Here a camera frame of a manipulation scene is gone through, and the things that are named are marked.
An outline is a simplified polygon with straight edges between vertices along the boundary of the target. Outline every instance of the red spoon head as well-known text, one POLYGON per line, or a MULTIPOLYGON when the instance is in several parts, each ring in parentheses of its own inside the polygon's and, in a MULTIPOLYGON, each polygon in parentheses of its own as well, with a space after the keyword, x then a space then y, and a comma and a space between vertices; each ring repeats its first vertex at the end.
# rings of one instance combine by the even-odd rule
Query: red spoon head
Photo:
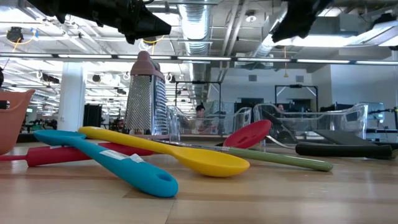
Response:
POLYGON ((224 141, 224 146, 247 149, 259 143, 271 129, 269 120, 261 120, 251 123, 230 135, 224 141))

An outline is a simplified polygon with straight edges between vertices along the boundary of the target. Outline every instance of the clear plastic container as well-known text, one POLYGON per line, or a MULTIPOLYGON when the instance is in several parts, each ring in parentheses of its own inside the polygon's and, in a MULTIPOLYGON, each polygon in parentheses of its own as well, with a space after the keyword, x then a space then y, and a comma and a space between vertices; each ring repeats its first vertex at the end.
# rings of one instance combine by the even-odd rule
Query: clear plastic container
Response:
POLYGON ((176 106, 168 106, 170 139, 178 141, 181 135, 227 136, 249 125, 251 108, 241 108, 235 114, 213 114, 205 118, 187 115, 176 106))
POLYGON ((258 104, 253 108, 254 120, 267 119, 263 111, 278 118, 284 126, 298 139, 319 138, 314 130, 340 130, 347 131, 366 139, 366 120, 368 106, 357 104, 352 108, 341 111, 328 112, 280 112, 276 106, 270 103, 258 104))

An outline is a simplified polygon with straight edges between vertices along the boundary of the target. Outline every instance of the wooden table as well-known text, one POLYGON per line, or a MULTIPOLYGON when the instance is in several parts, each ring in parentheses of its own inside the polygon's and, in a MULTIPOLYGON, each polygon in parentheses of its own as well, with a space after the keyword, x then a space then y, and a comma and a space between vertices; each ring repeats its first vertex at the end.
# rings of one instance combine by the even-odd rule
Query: wooden table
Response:
MULTIPOLYGON (((19 144, 12 153, 39 145, 19 144)), ((397 161, 324 158, 333 172, 250 161, 245 173, 219 179, 167 155, 145 160, 178 180, 175 198, 140 193, 94 161, 32 168, 0 162, 0 223, 398 223, 397 161)))

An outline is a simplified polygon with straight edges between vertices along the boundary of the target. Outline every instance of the box grater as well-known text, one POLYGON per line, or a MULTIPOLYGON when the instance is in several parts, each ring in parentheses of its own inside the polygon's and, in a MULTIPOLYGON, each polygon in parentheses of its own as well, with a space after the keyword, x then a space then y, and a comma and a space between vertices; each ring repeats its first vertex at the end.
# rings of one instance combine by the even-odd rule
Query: box grater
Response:
POLYGON ((125 126, 131 134, 168 135, 164 75, 148 52, 131 69, 125 126))

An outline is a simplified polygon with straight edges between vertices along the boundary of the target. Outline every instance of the silicone spoon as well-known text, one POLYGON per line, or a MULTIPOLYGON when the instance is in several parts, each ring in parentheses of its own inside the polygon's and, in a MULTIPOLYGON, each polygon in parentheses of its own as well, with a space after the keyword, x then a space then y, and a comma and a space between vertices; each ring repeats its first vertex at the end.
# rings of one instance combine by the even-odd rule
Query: silicone spoon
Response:
POLYGON ((137 155, 128 157, 85 141, 84 134, 40 130, 35 131, 34 136, 49 145, 70 145, 81 150, 107 170, 147 194, 173 197, 178 192, 177 181, 166 171, 144 162, 137 155))
POLYGON ((251 123, 230 135, 225 139, 223 146, 247 149, 259 143, 271 129, 269 120, 261 120, 251 123))
POLYGON ((209 149, 219 152, 227 152, 231 155, 246 158, 246 159, 255 159, 258 161, 266 161, 266 162, 275 162, 278 164, 285 164, 290 166, 303 167, 308 169, 320 170, 320 171, 331 171, 333 168, 333 164, 324 161, 318 161, 314 159, 304 159, 299 157, 292 156, 283 156, 268 152, 259 152, 247 149, 237 149, 235 147, 218 147, 218 146, 199 146, 199 145, 191 145, 180 142, 169 142, 169 141, 161 141, 166 144, 171 144, 173 146, 186 146, 186 147, 195 147, 199 149, 209 149))
MULTIPOLYGON (((145 149, 139 149, 136 147, 128 147, 120 144, 111 142, 98 143, 99 146, 103 146, 107 149, 115 150, 131 156, 137 154, 138 156, 150 156, 154 152, 145 149)), ((91 159, 86 154, 74 147, 64 146, 44 146, 44 147, 32 147, 29 148, 26 155, 5 155, 0 156, 0 161, 18 161, 26 160, 29 167, 56 164, 61 162, 73 162, 73 161, 84 161, 91 159)))
POLYGON ((93 139, 169 154, 191 170, 213 177, 229 177, 240 174, 250 166, 248 161, 222 152, 170 146, 97 127, 82 127, 79 132, 93 139))

